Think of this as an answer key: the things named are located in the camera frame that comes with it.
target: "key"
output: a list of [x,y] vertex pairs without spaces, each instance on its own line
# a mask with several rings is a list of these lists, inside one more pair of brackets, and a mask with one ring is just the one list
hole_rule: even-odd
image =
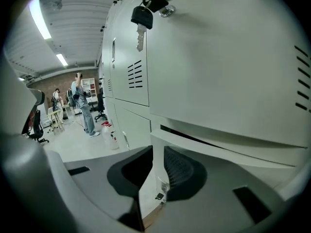
[[152,29],[154,16],[147,8],[143,6],[135,7],[132,13],[131,22],[141,24],[147,29]]
[[142,3],[152,12],[157,12],[165,6],[169,5],[169,2],[166,0],[142,0]]
[[147,31],[147,28],[144,25],[137,24],[137,32],[138,32],[138,44],[136,46],[137,50],[140,52],[143,50],[144,47],[144,37],[145,32]]
[[138,32],[138,44],[137,50],[140,52],[143,50],[144,37],[147,29],[152,29],[154,17],[150,10],[143,6],[135,7],[132,13],[131,22],[137,24]]

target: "white shelf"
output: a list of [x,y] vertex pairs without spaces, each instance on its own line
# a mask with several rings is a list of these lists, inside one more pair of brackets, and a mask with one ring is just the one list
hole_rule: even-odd
[[82,79],[82,85],[85,90],[90,90],[91,91],[91,98],[87,98],[87,100],[92,100],[92,101],[97,101],[97,93],[96,93],[96,84],[95,84],[95,79],[90,78],[90,79]]

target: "ceiling light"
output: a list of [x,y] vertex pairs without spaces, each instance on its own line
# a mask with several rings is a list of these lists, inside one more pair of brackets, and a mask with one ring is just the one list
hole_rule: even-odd
[[43,38],[50,39],[51,35],[47,26],[45,25],[41,9],[40,9],[40,0],[31,0],[29,3],[30,13],[35,21],[37,28],[39,29],[40,33],[42,34]]
[[63,66],[68,66],[66,60],[64,59],[63,55],[60,53],[60,54],[57,54],[56,57],[59,59],[59,61],[63,64]]

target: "person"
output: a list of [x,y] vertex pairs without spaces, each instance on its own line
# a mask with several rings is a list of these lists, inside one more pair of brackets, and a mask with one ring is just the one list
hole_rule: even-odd
[[84,118],[84,131],[89,134],[90,137],[98,136],[100,133],[95,131],[95,125],[93,117],[88,108],[88,103],[86,100],[86,92],[83,90],[81,84],[82,73],[78,72],[76,74],[76,81],[71,84],[72,95],[76,100],[77,108],[80,108]]
[[59,89],[58,88],[55,89],[55,91],[53,93],[53,97],[56,99],[57,109],[60,110],[59,112],[57,112],[58,118],[59,118],[61,123],[64,123],[64,120],[63,120],[64,112],[63,112],[63,107],[62,107],[62,104],[64,102],[63,102],[62,97],[59,96]]

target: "white bottle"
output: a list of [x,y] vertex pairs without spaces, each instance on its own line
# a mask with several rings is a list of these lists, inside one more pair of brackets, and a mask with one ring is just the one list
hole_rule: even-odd
[[102,136],[106,146],[111,150],[117,149],[119,146],[115,137],[115,130],[113,126],[108,121],[102,123],[102,126]]

